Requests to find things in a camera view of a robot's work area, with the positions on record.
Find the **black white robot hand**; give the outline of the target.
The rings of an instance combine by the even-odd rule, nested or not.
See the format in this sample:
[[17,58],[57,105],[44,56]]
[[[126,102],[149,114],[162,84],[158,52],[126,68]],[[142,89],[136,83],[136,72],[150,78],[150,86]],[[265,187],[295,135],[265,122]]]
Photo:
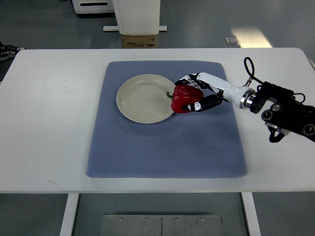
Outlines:
[[188,85],[196,89],[209,89],[213,93],[196,101],[182,106],[183,110],[190,112],[202,112],[218,106],[222,101],[233,102],[240,109],[246,109],[246,102],[255,91],[248,87],[235,87],[227,81],[214,75],[201,72],[189,74],[177,82],[175,85]]

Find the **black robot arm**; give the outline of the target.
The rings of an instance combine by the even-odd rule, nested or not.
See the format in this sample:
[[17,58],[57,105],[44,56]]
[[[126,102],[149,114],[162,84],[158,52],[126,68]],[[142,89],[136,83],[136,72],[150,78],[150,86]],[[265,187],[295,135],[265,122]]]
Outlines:
[[266,101],[273,104],[261,113],[270,132],[269,141],[280,142],[290,132],[315,140],[315,108],[304,105],[295,99],[294,91],[269,82],[245,92],[241,97],[240,107],[249,108],[252,113],[259,113]]

